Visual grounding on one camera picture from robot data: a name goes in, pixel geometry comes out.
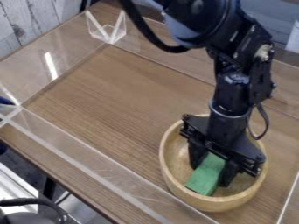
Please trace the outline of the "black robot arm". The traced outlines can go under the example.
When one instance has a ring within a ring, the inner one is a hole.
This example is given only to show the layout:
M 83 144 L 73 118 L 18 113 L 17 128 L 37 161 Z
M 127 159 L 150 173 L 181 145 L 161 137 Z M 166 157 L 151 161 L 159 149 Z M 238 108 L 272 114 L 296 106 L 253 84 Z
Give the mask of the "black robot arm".
M 244 11 L 241 0 L 151 0 L 163 11 L 175 45 L 155 35 L 133 0 L 118 0 L 137 29 L 169 53 L 208 50 L 214 60 L 217 87 L 210 115 L 182 116 L 181 135 L 189 141 L 190 164 L 197 169 L 212 153 L 225 160 L 218 184 L 228 187 L 242 172 L 258 176 L 266 154 L 250 142 L 260 140 L 250 128 L 254 109 L 272 98 L 276 56 L 272 34 Z

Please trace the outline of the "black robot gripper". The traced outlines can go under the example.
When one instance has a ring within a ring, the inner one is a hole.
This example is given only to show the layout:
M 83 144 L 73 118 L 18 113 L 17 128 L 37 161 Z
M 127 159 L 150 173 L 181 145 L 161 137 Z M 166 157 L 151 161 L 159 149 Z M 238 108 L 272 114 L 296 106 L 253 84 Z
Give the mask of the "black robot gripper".
M 222 187 L 229 187 L 242 172 L 257 177 L 268 161 L 262 149 L 249 139 L 258 141 L 265 136 L 257 136 L 249 125 L 253 108 L 228 110 L 212 101 L 209 115 L 182 116 L 181 135 L 189 143 L 192 168 L 200 167 L 210 153 L 221 157 L 226 162 L 220 176 Z

